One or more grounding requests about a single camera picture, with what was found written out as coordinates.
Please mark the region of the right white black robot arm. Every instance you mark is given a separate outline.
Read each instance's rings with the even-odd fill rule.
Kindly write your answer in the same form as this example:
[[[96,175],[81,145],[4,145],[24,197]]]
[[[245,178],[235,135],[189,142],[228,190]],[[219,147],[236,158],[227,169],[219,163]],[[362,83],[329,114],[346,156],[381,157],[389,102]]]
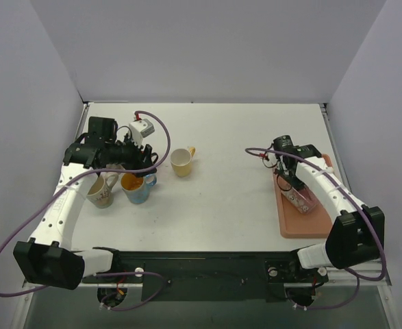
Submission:
[[[288,262],[289,276],[303,280],[313,268],[345,269],[380,258],[385,221],[381,209],[355,197],[315,146],[294,145],[283,135],[271,147],[277,159],[273,176],[283,236],[298,237],[293,227],[314,230],[321,223],[317,215],[332,222],[325,242],[299,249]]]

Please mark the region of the pink mug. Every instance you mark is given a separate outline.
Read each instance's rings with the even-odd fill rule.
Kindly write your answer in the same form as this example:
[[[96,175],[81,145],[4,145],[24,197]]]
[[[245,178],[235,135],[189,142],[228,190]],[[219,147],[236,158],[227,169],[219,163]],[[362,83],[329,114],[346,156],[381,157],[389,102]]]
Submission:
[[[316,207],[316,197],[305,187],[301,190],[290,188],[281,190],[281,194],[301,213],[308,214]]]

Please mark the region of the orange mug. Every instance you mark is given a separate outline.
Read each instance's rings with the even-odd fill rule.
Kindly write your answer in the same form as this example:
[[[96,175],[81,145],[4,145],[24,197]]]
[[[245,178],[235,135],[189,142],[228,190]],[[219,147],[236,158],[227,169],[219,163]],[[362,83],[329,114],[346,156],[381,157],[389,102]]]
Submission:
[[[147,167],[153,167],[159,159],[159,155],[156,152],[152,152],[146,157]]]

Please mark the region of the beige patterned mug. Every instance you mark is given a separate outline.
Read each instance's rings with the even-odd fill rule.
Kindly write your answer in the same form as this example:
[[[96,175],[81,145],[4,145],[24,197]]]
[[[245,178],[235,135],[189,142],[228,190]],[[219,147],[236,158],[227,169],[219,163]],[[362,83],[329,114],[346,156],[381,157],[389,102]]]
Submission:
[[[100,209],[110,207],[114,201],[112,189],[118,178],[115,172],[102,173],[88,191],[87,200]]]

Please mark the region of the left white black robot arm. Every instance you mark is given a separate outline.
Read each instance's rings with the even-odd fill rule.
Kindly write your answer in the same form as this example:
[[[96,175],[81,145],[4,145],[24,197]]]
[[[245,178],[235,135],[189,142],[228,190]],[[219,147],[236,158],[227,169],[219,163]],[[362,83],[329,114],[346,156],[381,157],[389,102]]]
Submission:
[[[71,245],[88,190],[100,177],[99,169],[120,165],[139,176],[155,172],[151,146],[141,145],[143,138],[153,133],[153,124],[137,118],[128,128],[119,141],[115,119],[90,117],[87,132],[66,149],[55,201],[29,240],[14,247],[13,255],[26,281],[73,290],[83,278],[96,273],[107,282],[121,277],[123,266],[113,259],[114,250],[95,247],[72,252]]]

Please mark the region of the blue mug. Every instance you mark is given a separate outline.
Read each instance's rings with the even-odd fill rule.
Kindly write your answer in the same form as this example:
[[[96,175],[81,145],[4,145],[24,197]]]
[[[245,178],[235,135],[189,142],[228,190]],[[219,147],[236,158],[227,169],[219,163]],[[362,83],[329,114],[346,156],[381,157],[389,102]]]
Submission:
[[[133,173],[126,173],[121,178],[121,188],[133,204],[145,203],[156,183],[157,177],[153,173],[141,178],[136,177]]]

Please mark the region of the yellow mug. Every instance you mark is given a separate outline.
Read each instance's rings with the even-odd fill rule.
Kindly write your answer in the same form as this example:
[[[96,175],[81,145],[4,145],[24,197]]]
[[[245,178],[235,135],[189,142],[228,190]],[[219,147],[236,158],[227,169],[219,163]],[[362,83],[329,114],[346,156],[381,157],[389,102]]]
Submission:
[[[178,177],[184,178],[192,171],[192,159],[196,148],[175,149],[171,154],[171,166]]]

